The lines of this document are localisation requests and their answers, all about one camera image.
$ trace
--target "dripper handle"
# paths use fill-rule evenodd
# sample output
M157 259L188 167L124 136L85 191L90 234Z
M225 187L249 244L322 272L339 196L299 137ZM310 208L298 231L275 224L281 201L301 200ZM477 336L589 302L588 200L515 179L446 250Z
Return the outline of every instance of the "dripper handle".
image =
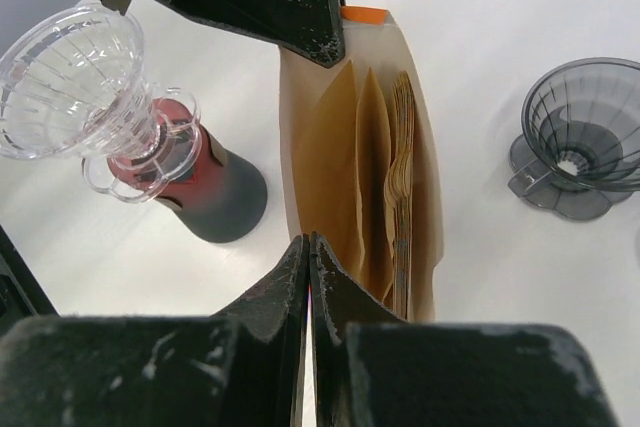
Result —
M507 184L518 197L526 197L544 187L555 178L555 174L539 159L534 159L521 168Z

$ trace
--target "white table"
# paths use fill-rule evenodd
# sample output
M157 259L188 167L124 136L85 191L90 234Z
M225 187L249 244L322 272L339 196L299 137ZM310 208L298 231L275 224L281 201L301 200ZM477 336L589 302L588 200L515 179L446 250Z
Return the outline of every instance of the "white table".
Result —
M348 1L393 12L422 79L445 212L438 320L569 329L591 353L621 423L638 425L640 196L575 224L529 208L505 185L529 87L577 58L639 60L638 0ZM134 0L131 13L146 34L149 77L191 90L211 132L265 173L264 219L238 242L209 245L155 202L131 206L92 192L78 160L1 159L0 223L61 314L208 315L275 265L289 242L278 52L150 0ZM310 417L307 409L305 425Z

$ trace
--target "paper bag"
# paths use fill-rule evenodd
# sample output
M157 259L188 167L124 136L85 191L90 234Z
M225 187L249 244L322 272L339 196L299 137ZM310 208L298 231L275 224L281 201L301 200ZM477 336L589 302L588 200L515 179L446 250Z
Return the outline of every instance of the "paper bag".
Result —
M310 135L309 132L321 130L315 129L312 124L313 111L338 73L344 73L345 66L349 62L352 63L357 95L363 91L367 72L372 69L385 102L390 105L393 82L401 71L406 71L416 100L412 196L413 250L408 318L414 321L431 320L433 269L443 255L442 210L435 146L419 79L402 31L395 24L391 14L384 10L358 7L345 7L342 14L347 55L340 64L325 69L293 52L280 50L280 154L289 234L294 237L301 233L299 211L307 209L309 203L318 202L313 199L302 199L304 205L297 202L292 167L295 152L303 145L305 137ZM341 127L334 124L324 128L331 130ZM316 138L315 141L321 149L323 140ZM333 182L337 182L336 179L324 179L323 185L331 187ZM345 195L348 198L353 197L350 192ZM342 215L335 205L323 205L322 208L331 215ZM359 258L360 251L356 249L356 252Z

